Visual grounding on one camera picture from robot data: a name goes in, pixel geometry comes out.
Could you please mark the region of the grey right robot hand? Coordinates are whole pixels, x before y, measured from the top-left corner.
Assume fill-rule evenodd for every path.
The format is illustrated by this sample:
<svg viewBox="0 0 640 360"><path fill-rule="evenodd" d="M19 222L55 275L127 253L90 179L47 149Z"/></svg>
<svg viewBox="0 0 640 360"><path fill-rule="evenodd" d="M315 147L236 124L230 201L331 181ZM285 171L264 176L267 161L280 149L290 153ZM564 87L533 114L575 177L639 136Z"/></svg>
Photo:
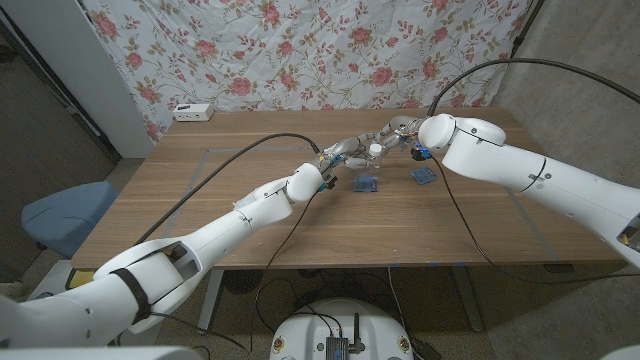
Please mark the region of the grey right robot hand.
<svg viewBox="0 0 640 360"><path fill-rule="evenodd" d="M425 118L405 115L393 117L375 137L375 142L382 146L381 156L385 157L394 148L403 151L413 145L424 121Z"/></svg>

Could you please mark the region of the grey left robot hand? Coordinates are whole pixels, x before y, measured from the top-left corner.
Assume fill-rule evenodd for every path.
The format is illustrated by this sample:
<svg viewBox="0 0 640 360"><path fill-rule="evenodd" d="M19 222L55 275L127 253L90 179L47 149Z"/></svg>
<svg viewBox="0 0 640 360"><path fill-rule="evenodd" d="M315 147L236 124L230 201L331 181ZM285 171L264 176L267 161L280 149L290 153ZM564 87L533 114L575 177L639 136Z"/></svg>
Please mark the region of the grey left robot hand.
<svg viewBox="0 0 640 360"><path fill-rule="evenodd" d="M340 163L352 170L372 169L381 158L382 151L375 137L374 133L366 133L338 141L322 150L311 164L323 175L329 174Z"/></svg>

